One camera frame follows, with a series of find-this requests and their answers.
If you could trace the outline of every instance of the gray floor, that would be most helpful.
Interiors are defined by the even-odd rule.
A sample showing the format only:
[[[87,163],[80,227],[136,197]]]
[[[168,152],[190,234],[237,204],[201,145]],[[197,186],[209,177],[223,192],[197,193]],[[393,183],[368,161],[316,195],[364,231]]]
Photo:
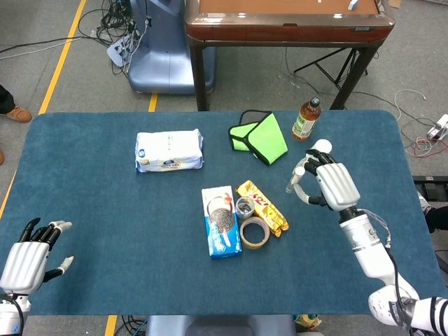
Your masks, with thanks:
[[[100,7],[100,4],[100,0],[88,1],[84,13]],[[65,37],[77,7],[78,0],[2,0],[0,48]],[[397,22],[394,30],[380,48],[379,58],[371,63],[369,76],[364,77],[356,89],[389,101],[401,89],[420,90],[426,95],[426,101],[417,94],[404,92],[398,97],[401,107],[413,116],[437,120],[447,112],[448,6],[406,0],[402,8],[394,10],[394,14]],[[87,16],[83,22],[84,30],[95,29],[99,25],[98,19],[99,16]],[[42,47],[12,50],[0,57],[38,48]],[[62,46],[0,60],[0,83],[14,94],[17,104],[29,108],[34,115],[41,106],[61,50]],[[288,49],[288,63],[294,69],[326,52]],[[329,59],[324,62],[325,68],[337,73],[343,58],[344,55],[339,55]],[[321,95],[324,107],[328,108],[335,94],[332,85],[316,68],[306,69],[302,76],[318,90],[329,93]],[[218,82],[210,96],[213,110],[296,109],[312,95],[314,91],[307,84],[288,74],[284,48],[219,50]],[[93,41],[82,40],[72,43],[48,112],[147,111],[149,99],[148,94],[133,92],[123,75],[111,73],[103,47]],[[392,106],[362,94],[353,94],[346,106],[348,109],[386,109],[396,114]],[[161,95],[156,111],[193,110],[193,96]],[[403,116],[399,123],[404,125],[409,120]],[[0,148],[6,156],[0,167],[0,200],[4,198],[17,168],[28,126],[9,120],[0,122]],[[367,137],[375,136],[367,125],[359,127],[366,127]],[[424,135],[426,130],[416,123],[406,128],[412,138]],[[426,159],[408,155],[408,159],[413,174],[448,173],[446,153]],[[448,245],[447,232],[436,233],[432,239],[438,249]],[[324,316],[323,320],[319,330],[326,335],[405,335],[397,328],[380,325],[370,316]],[[103,335],[105,325],[106,316],[34,316],[29,319],[25,335]]]

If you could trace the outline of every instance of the green fabric pouch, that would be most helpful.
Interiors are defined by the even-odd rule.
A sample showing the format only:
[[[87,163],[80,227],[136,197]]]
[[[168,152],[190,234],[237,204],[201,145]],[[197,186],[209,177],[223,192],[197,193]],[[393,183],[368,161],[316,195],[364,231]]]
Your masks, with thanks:
[[[229,129],[232,148],[251,151],[266,165],[271,165],[288,151],[280,126],[271,111],[247,110],[239,125]]]

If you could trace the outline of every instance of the yellow floor line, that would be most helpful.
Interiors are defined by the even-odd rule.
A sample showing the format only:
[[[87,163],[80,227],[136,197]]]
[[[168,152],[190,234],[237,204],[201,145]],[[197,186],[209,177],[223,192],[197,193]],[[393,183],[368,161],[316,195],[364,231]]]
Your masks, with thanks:
[[[81,17],[81,13],[83,12],[84,5],[86,0],[80,0],[78,10],[76,11],[75,17],[73,19],[73,23],[71,24],[71,28],[69,30],[69,37],[73,37],[75,35],[76,27],[78,26],[79,18]],[[43,98],[43,102],[41,105],[41,108],[39,109],[38,114],[44,114],[47,111],[48,105],[51,100],[51,96],[53,95],[53,91],[55,90],[55,86],[57,83],[57,80],[59,79],[59,75],[61,74],[62,67],[64,66],[65,59],[67,57],[67,53],[69,52],[71,42],[64,44],[64,49],[62,49],[61,56],[59,58],[59,62],[57,63],[56,70],[53,74],[53,77],[51,78],[50,85],[48,86],[47,93],[45,94],[45,97]],[[0,218],[3,216],[3,211],[5,210],[6,202],[8,201],[9,192],[11,191],[11,186],[13,185],[15,178],[15,172],[11,179],[11,182],[9,183],[8,190],[6,191],[5,197],[3,198],[3,202],[1,203],[0,208]]]
[[[151,95],[151,99],[149,101],[148,112],[155,112],[155,107],[157,106],[157,93],[153,93]]]
[[[15,178],[15,171],[14,171],[14,175],[13,178],[11,179],[11,182],[9,183],[9,187],[6,191],[6,195],[3,198],[3,202],[1,203],[1,208],[0,208],[0,218],[3,216],[3,211],[5,210],[6,207],[6,201],[8,201],[8,196],[9,196],[9,192],[11,191],[11,186],[13,185],[14,182],[14,178]]]
[[[80,0],[78,10],[75,13],[75,17],[73,18],[73,23],[71,24],[71,28],[69,30],[69,35],[67,38],[71,38],[75,36],[76,27],[78,26],[79,18],[81,17],[81,14],[83,13],[84,5],[86,0]],[[67,54],[69,53],[71,40],[68,40],[70,42],[64,44],[64,49],[62,49],[61,56],[59,57],[59,62],[57,63],[55,72],[53,73],[53,77],[51,78],[50,85],[48,86],[47,93],[45,94],[45,97],[43,98],[43,102],[41,105],[41,109],[39,110],[39,115],[44,114],[47,111],[48,105],[50,104],[51,96],[53,95],[53,91],[55,91],[55,87],[57,84],[57,80],[59,79],[59,76],[62,71],[62,67],[64,66],[65,59],[67,58]]]
[[[117,316],[109,315],[107,318],[106,331],[104,332],[104,336],[113,336],[116,324],[117,324]]]

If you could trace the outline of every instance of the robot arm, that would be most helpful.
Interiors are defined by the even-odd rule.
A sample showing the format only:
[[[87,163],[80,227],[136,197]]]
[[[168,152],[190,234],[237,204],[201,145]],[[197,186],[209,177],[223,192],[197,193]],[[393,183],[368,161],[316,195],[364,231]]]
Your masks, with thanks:
[[[304,159],[293,170],[286,192],[295,191],[307,204],[327,205],[339,213],[339,226],[345,233],[364,274],[380,279],[384,287],[369,297],[372,315],[390,326],[411,330],[427,330],[448,335],[448,300],[433,297],[420,300],[413,287],[398,273],[391,249],[391,236],[387,224],[373,213],[356,207],[361,198],[350,173],[342,163],[331,157],[331,143],[319,140],[307,150]],[[309,196],[300,186],[306,172],[315,175],[322,196]],[[378,220],[388,231],[385,246],[378,238],[369,216]]]
[[[0,335],[21,335],[31,303],[28,296],[36,292],[43,282],[63,275],[74,257],[65,258],[62,264],[45,272],[48,256],[59,236],[71,227],[63,220],[51,222],[32,234],[40,218],[31,220],[23,230],[19,241],[11,248],[0,288]]]

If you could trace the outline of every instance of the blue and white box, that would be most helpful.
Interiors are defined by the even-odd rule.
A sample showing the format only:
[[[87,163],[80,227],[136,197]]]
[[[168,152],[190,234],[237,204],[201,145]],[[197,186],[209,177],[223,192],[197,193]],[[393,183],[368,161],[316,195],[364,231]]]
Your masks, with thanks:
[[[242,252],[232,187],[202,189],[209,255],[213,259],[238,256]]]

